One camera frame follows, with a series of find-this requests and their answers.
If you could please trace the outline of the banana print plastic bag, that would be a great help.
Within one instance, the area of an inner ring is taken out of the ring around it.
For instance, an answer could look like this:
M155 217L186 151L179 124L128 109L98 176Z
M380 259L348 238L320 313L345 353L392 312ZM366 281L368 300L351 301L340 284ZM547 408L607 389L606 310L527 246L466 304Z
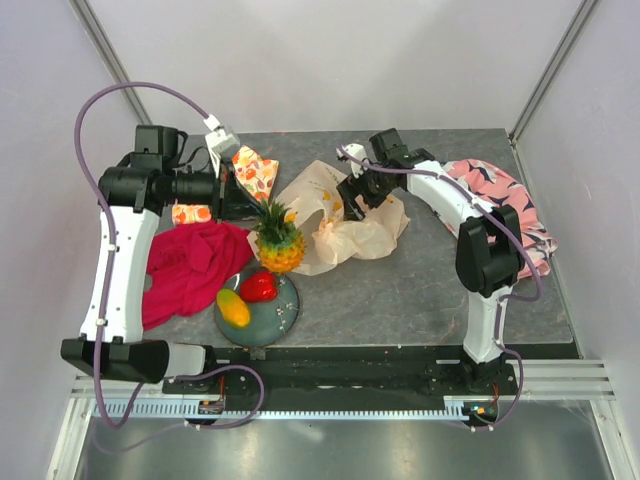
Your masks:
M374 210L364 207L363 220L345 220L337 191L345 178L336 168L316 160L276 197L289 208L287 218L304 236L305 255L296 273L320 275L350 258L375 260L397 247L409 223L404 203L389 195Z

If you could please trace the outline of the fake pineapple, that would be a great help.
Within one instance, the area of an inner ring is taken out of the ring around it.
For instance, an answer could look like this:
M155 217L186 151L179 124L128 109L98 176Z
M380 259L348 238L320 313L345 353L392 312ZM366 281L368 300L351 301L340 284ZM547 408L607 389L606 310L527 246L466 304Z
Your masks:
M261 265L275 274L298 268L304 259L306 243L296 226L296 214L278 201L261 201L262 214L254 228Z

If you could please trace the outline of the red fake bell pepper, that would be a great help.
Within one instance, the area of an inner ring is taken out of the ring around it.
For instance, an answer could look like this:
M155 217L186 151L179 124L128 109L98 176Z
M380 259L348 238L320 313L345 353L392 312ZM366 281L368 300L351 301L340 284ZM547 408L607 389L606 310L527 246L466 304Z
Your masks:
M269 271L258 271L250 275L240 286L240 297L248 303L264 303L278 296L278 282Z

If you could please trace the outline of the orange green fake mango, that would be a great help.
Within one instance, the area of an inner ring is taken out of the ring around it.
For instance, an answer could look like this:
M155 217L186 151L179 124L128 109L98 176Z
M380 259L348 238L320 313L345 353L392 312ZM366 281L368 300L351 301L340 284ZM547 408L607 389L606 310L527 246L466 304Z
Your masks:
M245 301L231 289L221 289L216 295L216 304L223 320L231 327L244 329L251 322L251 312Z

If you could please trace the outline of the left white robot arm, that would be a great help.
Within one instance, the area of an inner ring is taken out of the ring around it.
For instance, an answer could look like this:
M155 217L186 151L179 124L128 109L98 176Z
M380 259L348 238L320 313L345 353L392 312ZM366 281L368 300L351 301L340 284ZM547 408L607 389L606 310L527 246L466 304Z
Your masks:
M207 205L221 220L256 217L258 202L235 179L237 136L223 126L205 137L211 165L204 172L179 171L188 136L175 128L139 125L135 144L98 181L106 204L93 293L80 334L65 339L63 360L104 380L158 383L184 376L198 393L219 382L219 369L202 345L143 340L142 303L152 240L164 208L174 202Z

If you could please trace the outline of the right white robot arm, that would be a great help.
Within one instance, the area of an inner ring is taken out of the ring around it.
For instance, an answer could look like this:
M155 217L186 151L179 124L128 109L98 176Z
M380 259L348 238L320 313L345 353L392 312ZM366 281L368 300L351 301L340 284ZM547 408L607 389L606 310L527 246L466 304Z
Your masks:
M463 350L470 361L458 368L457 377L465 391L481 393L494 381L489 363L502 354L506 297L525 265L518 213L472 193L426 149L409 149L394 128L373 135L369 142L372 159L361 144L336 149L337 159L351 166L337 186L344 218L362 221L393 190L402 189L425 202L453 230L455 270L469 298Z

